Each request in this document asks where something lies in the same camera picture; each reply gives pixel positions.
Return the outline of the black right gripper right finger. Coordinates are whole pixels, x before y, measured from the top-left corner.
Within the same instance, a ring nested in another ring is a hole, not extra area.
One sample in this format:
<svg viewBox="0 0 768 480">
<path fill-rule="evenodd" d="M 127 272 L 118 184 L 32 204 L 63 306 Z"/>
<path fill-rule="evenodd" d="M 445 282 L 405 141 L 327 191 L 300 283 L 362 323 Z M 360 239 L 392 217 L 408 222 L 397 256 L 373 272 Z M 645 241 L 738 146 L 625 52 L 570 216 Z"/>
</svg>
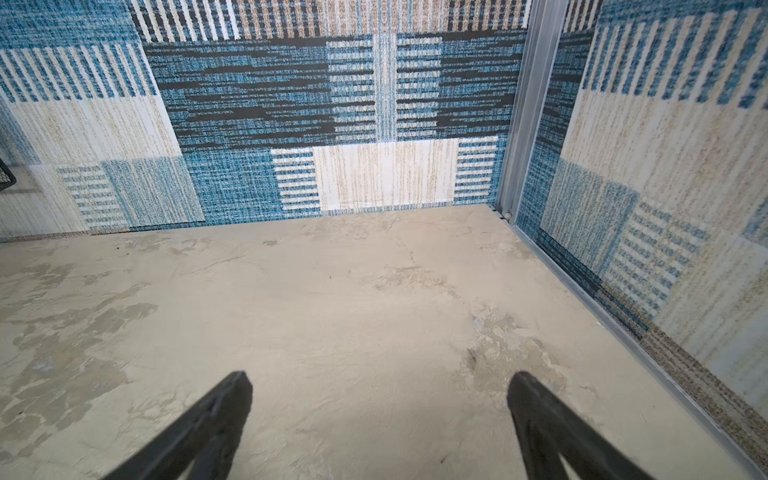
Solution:
<svg viewBox="0 0 768 480">
<path fill-rule="evenodd" d="M 580 479 L 649 479 L 527 371 L 510 379 L 507 405 L 529 479 L 566 479 L 570 468 Z"/>
</svg>

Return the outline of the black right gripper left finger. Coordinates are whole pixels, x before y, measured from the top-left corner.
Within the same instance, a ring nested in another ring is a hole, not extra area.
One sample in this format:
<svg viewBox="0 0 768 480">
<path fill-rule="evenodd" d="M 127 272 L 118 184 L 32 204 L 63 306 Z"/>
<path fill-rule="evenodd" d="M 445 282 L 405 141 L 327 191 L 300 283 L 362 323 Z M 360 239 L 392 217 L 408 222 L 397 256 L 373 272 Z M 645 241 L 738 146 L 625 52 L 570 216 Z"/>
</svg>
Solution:
<svg viewBox="0 0 768 480">
<path fill-rule="evenodd" d="M 108 479 L 226 479 L 251 410 L 253 386 L 233 371 Z"/>
</svg>

